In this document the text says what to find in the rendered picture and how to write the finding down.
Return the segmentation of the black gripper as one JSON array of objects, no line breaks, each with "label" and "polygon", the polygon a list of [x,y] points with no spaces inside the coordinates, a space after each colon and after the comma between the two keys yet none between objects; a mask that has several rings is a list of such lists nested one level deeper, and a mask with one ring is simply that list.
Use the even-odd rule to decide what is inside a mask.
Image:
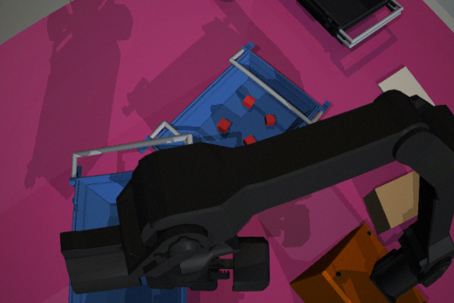
[{"label": "black gripper", "polygon": [[219,279],[229,279],[230,272],[220,269],[233,269],[233,292],[263,291],[270,285],[270,250],[264,237],[237,237],[241,251],[233,253],[233,258],[213,258],[199,278],[190,281],[176,281],[160,275],[157,278],[146,276],[151,289],[173,290],[174,287],[190,287],[192,291],[213,292]]}]

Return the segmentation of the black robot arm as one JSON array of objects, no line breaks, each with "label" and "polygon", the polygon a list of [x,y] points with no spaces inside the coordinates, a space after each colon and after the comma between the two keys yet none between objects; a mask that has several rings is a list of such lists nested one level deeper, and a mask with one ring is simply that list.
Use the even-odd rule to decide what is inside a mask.
[{"label": "black robot arm", "polygon": [[72,289],[199,278],[213,258],[241,251],[237,233],[254,215],[394,161],[420,175],[418,219],[369,278],[396,303],[440,279],[454,258],[454,114],[396,89],[249,145],[197,142],[145,155],[116,197],[120,224],[59,234]]}]

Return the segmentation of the blue plastic tray with grey wire bars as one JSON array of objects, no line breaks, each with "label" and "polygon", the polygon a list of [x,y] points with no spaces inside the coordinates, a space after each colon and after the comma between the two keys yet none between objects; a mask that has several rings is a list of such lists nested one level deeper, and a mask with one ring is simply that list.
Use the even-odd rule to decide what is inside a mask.
[{"label": "blue plastic tray with grey wire bars", "polygon": [[[118,152],[132,148],[142,148],[173,142],[193,143],[191,133],[179,134],[148,141],[135,141],[107,148],[94,148],[72,153],[72,177],[70,184],[75,187],[72,230],[84,231],[120,224],[116,197],[131,180],[133,171],[107,175],[83,176],[82,167],[77,165],[78,157]],[[142,286],[111,291],[76,294],[69,278],[68,303],[187,303],[187,287],[174,287],[173,290],[151,289],[146,276],[141,277]]]}]

